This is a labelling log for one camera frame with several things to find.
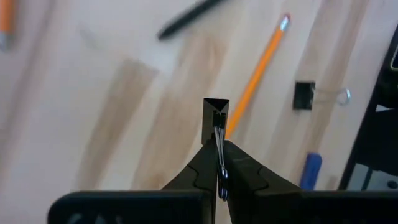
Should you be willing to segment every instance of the metal wire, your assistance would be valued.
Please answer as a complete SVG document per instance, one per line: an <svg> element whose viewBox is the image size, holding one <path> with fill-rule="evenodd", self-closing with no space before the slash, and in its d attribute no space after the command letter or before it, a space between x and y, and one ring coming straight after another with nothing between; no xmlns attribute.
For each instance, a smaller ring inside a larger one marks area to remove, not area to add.
<svg viewBox="0 0 398 224"><path fill-rule="evenodd" d="M328 100L317 100L317 101L312 101L312 104L320 104L320 103L330 103L330 102L335 102L337 103L339 106L346 106L351 102L351 91L347 88L343 88L339 91L326 91L326 90L320 90L320 89L312 89L312 91L318 92L318 93L322 93L323 95L329 95L329 96L340 96L340 95L344 95L345 98L344 100L341 99L335 99L335 98L331 98Z"/></svg>
<svg viewBox="0 0 398 224"><path fill-rule="evenodd" d="M226 189L226 181L228 179L228 171L225 169L224 163L224 139L225 139L225 129L215 127L216 145L218 151L218 196L223 201L228 198L228 191Z"/></svg>

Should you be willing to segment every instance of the yellow pencil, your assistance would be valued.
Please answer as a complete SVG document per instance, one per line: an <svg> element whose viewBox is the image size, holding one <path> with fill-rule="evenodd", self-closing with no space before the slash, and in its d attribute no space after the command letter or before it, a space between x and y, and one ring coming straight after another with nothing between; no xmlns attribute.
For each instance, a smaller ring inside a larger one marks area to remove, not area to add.
<svg viewBox="0 0 398 224"><path fill-rule="evenodd" d="M16 0L0 0L0 49L7 50L12 35Z"/></svg>
<svg viewBox="0 0 398 224"><path fill-rule="evenodd" d="M233 131L237 127L239 120L241 119L244 113L244 110L250 103L250 100L255 90L257 89L267 66L269 65L269 62L272 59L272 56L275 54L275 51L277 50L279 43L284 36L284 32L289 26L289 23L290 23L290 15L286 14L283 17L282 22L280 22L279 26L276 28L275 33L272 36L270 42L268 43L266 51L264 52L264 55L262 56L260 62L258 63L250 82L246 86L246 89L239 103L236 105L236 108L233 111L231 118L228 119L228 127L225 136L226 139L229 139L231 137Z"/></svg>

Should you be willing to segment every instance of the binder clip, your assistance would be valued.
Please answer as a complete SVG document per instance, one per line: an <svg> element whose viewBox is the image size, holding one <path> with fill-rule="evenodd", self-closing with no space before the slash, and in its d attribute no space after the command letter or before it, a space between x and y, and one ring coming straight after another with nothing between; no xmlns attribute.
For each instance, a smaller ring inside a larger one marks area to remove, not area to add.
<svg viewBox="0 0 398 224"><path fill-rule="evenodd" d="M327 100L314 101L315 93L330 97ZM314 104L337 103L346 106L351 101L351 92L344 88L339 91L326 91L315 88L315 82L296 82L293 98L294 110L312 110Z"/></svg>

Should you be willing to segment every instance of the pencil eraser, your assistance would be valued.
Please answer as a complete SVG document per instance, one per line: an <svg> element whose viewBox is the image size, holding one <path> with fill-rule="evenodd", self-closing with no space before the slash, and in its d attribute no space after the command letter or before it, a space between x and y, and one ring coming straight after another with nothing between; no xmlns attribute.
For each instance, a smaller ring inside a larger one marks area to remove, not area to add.
<svg viewBox="0 0 398 224"><path fill-rule="evenodd" d="M287 17L288 20L290 21L290 13L286 13L286 14L285 14L285 17Z"/></svg>
<svg viewBox="0 0 398 224"><path fill-rule="evenodd" d="M322 157L318 153L309 153L305 161L304 171L300 181L303 190L313 190L317 184L319 170L322 166Z"/></svg>

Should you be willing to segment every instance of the wooden table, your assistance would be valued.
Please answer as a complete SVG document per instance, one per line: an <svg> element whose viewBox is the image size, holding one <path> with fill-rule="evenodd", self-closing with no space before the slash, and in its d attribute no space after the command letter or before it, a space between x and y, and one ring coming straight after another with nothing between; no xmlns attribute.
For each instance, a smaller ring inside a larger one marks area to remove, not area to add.
<svg viewBox="0 0 398 224"><path fill-rule="evenodd" d="M0 55L1 223L43 223L71 190L161 188L201 146L203 98L233 110L286 12L232 142L294 183L319 152L317 189L337 188L398 21L396 0L230 0L159 42L194 0L34 2L20 1L21 40ZM293 111L297 80L352 102Z"/></svg>

